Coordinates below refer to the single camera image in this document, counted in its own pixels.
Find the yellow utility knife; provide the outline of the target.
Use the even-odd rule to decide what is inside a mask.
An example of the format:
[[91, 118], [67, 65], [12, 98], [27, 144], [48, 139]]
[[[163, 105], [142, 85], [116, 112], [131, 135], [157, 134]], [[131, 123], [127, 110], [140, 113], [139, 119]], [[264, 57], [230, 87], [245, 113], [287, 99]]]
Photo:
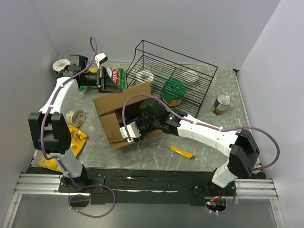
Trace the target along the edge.
[[195, 155], [193, 153], [188, 153], [184, 150], [181, 150], [177, 147], [174, 147], [174, 146], [169, 146], [169, 149], [174, 152], [174, 153], [177, 153], [185, 158], [187, 158], [188, 160], [192, 160], [193, 158], [195, 158]]

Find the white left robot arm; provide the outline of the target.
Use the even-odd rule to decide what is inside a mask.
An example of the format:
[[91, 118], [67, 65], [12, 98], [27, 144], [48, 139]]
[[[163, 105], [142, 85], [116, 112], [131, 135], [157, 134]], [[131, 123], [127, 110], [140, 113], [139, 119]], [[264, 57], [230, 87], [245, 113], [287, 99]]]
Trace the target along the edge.
[[69, 103], [80, 87], [95, 88], [103, 94], [122, 92], [108, 69], [102, 66], [107, 56], [99, 53], [93, 62], [97, 65], [95, 73], [89, 72], [92, 64], [85, 56], [72, 55], [69, 60], [59, 60], [57, 83], [51, 97], [39, 112], [31, 113], [28, 118], [33, 146], [42, 151], [47, 161], [57, 162], [67, 182], [78, 193], [87, 190], [89, 180], [84, 165], [71, 149], [72, 135], [65, 120]]

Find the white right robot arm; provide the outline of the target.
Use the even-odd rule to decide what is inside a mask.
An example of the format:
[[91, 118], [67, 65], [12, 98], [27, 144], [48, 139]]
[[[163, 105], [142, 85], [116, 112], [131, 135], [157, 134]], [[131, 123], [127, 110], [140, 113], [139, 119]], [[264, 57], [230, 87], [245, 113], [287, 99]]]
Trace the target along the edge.
[[208, 183], [211, 194], [218, 196], [234, 180], [250, 178], [260, 150], [248, 130], [223, 131], [180, 110], [163, 106], [153, 98], [144, 100], [140, 110], [141, 113], [132, 121], [131, 137], [142, 140], [151, 132], [159, 130], [164, 134], [200, 142], [228, 158], [214, 171]]

